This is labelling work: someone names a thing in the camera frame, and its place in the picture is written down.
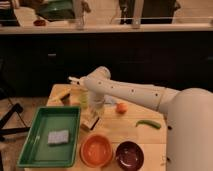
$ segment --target green tray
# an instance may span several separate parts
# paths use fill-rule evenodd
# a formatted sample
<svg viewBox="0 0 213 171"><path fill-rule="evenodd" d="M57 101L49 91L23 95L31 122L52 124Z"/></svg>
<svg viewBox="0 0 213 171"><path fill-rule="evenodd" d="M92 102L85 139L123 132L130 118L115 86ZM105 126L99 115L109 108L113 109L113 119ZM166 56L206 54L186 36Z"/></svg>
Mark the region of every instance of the green tray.
<svg viewBox="0 0 213 171"><path fill-rule="evenodd" d="M79 107L38 109L18 160L18 167L71 167L75 161ZM69 130L69 143L49 145L50 131Z"/></svg>

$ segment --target dark cabinet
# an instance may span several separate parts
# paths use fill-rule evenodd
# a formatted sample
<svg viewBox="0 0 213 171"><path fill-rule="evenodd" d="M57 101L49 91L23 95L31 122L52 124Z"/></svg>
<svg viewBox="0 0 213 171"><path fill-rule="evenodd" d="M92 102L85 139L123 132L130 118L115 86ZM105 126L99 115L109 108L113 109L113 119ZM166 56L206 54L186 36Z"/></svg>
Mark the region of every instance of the dark cabinet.
<svg viewBox="0 0 213 171"><path fill-rule="evenodd" d="M213 90L213 32L0 36L0 86L14 96L47 96L68 76L100 65L112 79Z"/></svg>

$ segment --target sponge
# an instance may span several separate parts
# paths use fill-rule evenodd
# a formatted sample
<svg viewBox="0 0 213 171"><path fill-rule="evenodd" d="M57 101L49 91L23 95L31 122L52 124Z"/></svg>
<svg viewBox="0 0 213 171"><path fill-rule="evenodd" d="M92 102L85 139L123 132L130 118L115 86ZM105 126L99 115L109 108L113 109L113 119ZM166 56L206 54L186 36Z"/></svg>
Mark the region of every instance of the sponge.
<svg viewBox="0 0 213 171"><path fill-rule="evenodd" d="M51 131L48 134L48 145L66 144L69 142L69 131Z"/></svg>

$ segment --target green pepper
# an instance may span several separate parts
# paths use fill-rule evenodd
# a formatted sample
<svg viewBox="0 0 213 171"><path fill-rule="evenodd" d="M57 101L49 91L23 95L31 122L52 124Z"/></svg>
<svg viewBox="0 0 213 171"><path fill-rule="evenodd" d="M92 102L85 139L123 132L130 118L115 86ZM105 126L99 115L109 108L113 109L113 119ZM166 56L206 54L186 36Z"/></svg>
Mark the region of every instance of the green pepper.
<svg viewBox="0 0 213 171"><path fill-rule="evenodd" d="M152 126L153 128L156 128L156 129L161 128L161 124L159 124L158 122L155 122L155 121L151 121L151 120L139 120L139 121L137 121L135 126L137 127L139 124L146 124L146 125Z"/></svg>

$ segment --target red bowl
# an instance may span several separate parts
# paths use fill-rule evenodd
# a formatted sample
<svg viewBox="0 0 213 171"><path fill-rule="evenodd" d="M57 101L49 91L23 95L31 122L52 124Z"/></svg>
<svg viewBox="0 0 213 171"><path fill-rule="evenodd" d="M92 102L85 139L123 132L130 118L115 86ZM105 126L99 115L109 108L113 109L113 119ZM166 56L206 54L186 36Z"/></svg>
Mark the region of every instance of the red bowl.
<svg viewBox="0 0 213 171"><path fill-rule="evenodd" d="M113 149L107 137L92 134L81 144L80 156L89 167L103 167L111 161Z"/></svg>
<svg viewBox="0 0 213 171"><path fill-rule="evenodd" d="M116 150L116 161L123 170L136 171L143 165L144 154L136 143L125 141Z"/></svg>

